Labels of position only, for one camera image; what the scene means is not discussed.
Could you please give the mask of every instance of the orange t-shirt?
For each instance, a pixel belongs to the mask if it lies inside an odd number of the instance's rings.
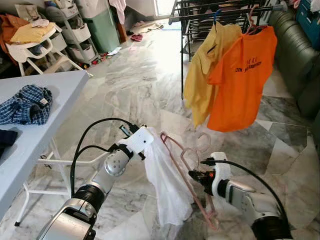
[[[267,26],[242,36],[224,54],[208,78],[219,85],[208,128],[230,132],[247,128],[258,114],[263,87],[273,71],[277,37]]]

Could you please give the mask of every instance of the black cable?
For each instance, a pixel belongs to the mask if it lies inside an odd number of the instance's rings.
[[[229,165],[233,165],[235,167],[238,167],[242,170],[244,170],[245,172],[247,172],[248,174],[252,175],[253,177],[255,177],[257,180],[259,180],[269,191],[270,193],[273,195],[273,197],[275,198],[276,202],[278,203],[280,210],[281,210],[281,215],[285,221],[285,224],[288,226],[288,228],[290,229],[289,226],[289,221],[288,221],[288,217],[285,211],[284,206],[282,205],[282,202],[280,201],[278,195],[275,193],[275,191],[258,175],[256,175],[254,172],[250,171],[249,169],[245,168],[244,166],[239,165],[238,163],[232,162],[232,161],[225,161],[225,160],[211,160],[208,159],[208,161],[213,162],[213,163],[221,163],[221,164],[229,164]]]
[[[104,152],[109,152],[108,149],[105,149],[105,148],[103,148],[103,147],[101,147],[101,146],[88,145],[88,146],[85,146],[85,147],[81,148],[81,150],[80,150],[79,153],[78,153],[78,157],[79,157],[85,150],[87,150],[87,149],[93,149],[93,148],[95,148],[95,149],[100,149],[100,150],[102,150],[102,151],[104,151]]]
[[[106,122],[106,121],[121,121],[121,122],[124,122],[126,124],[128,124],[129,126],[129,129],[132,133],[136,132],[139,127],[137,125],[134,125],[122,118],[118,118],[118,117],[109,117],[109,118],[104,118],[104,119],[100,119],[98,121],[95,121],[94,123],[92,123],[90,126],[88,126],[86,128],[86,130],[83,132],[81,138],[80,138],[80,141],[76,147],[76,150],[75,150],[75,153],[74,153],[74,157],[73,157],[73,160],[72,160],[72,164],[71,164],[71,168],[70,168],[70,186],[71,186],[71,197],[73,197],[75,195],[75,168],[76,168],[76,162],[77,162],[77,159],[79,157],[79,151],[80,151],[80,147],[81,147],[81,144],[82,142],[84,141],[84,138],[86,136],[86,134],[88,133],[88,131],[95,125],[99,124],[99,123],[102,123],[102,122]]]

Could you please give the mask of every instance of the pink slipper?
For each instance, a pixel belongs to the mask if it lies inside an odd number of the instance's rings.
[[[134,34],[131,36],[132,41],[141,42],[142,41],[142,34]]]

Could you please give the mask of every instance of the white cloth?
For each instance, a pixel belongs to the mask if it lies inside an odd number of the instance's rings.
[[[109,0],[111,6],[116,8],[119,22],[125,24],[125,8],[127,6],[126,0]]]
[[[193,197],[153,127],[154,141],[144,150],[146,176],[154,185],[159,223],[181,225],[192,213]]]

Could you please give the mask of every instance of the green leather sofa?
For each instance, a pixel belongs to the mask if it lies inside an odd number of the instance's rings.
[[[272,12],[269,25],[278,40],[276,64],[301,114],[313,121],[312,133],[320,156],[320,52],[312,48],[291,9]]]

